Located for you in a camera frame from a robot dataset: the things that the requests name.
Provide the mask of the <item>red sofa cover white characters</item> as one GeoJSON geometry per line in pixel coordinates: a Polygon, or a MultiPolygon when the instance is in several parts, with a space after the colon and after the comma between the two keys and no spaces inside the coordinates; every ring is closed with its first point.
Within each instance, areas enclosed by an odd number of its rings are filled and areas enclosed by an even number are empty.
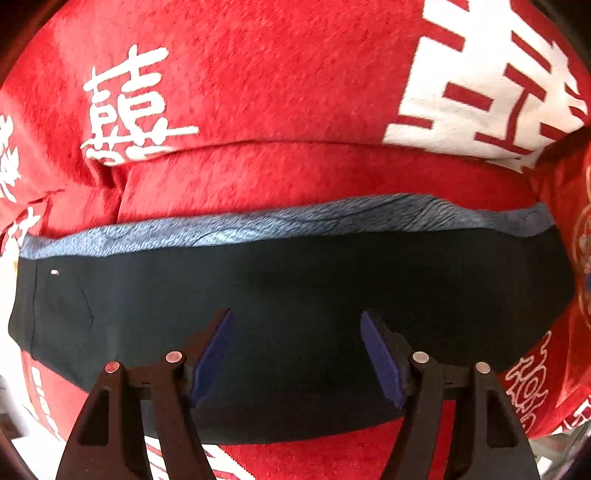
{"type": "MultiPolygon", "coordinates": [[[[590,7],[561,1],[5,1],[1,334],[63,445],[83,390],[8,331],[28,237],[415,194],[549,210],[572,300],[495,372],[526,437],[590,422],[590,7]]],[[[221,444],[213,479],[384,479],[404,417],[221,444]]]]}

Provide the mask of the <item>black pants blue patterned waistband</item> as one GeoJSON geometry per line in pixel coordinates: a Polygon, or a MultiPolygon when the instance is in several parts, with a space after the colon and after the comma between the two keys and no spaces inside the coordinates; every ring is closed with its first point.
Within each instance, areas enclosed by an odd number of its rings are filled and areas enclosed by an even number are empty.
{"type": "Polygon", "coordinates": [[[228,309],[225,356],[193,421],[208,443],[270,443],[394,418],[363,312],[441,362],[503,371],[574,290],[545,205],[398,194],[28,237],[8,331],[87,391],[107,362],[156,361],[228,309]]]}

